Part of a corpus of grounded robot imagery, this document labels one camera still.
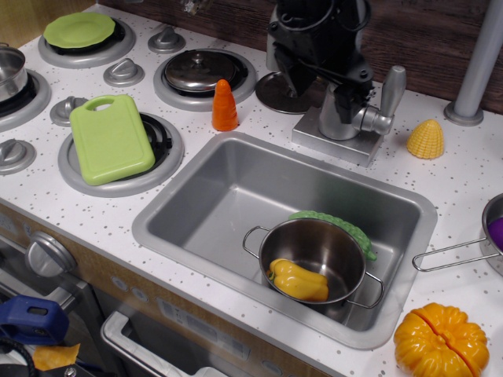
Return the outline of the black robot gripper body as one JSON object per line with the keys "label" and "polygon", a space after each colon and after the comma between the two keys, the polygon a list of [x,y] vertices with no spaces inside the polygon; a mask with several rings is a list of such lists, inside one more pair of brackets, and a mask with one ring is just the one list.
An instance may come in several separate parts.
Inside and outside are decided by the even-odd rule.
{"label": "black robot gripper body", "polygon": [[373,71],[357,47],[357,33],[332,16],[308,27],[291,28],[276,20],[269,24],[268,33],[274,52],[282,46],[317,77],[335,84],[372,83]]}

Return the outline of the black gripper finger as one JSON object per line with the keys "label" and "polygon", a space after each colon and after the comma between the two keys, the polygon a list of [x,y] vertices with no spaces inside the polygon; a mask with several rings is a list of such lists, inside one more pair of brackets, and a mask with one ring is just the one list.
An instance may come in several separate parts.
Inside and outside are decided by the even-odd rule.
{"label": "black gripper finger", "polygon": [[363,85],[340,84],[334,91],[336,111],[343,124],[351,124],[353,118],[368,104],[372,83]]}
{"label": "black gripper finger", "polygon": [[297,97],[303,95],[317,78],[315,73],[282,46],[275,47],[274,58],[288,86]]}

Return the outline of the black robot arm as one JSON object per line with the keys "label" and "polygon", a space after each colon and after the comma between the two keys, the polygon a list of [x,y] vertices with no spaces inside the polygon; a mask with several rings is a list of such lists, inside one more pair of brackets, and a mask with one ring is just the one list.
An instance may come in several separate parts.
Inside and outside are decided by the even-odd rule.
{"label": "black robot arm", "polygon": [[303,94],[316,78],[335,85],[336,110],[347,124],[373,88],[358,42],[371,14],[368,1],[278,1],[268,26],[274,59],[292,91]]}

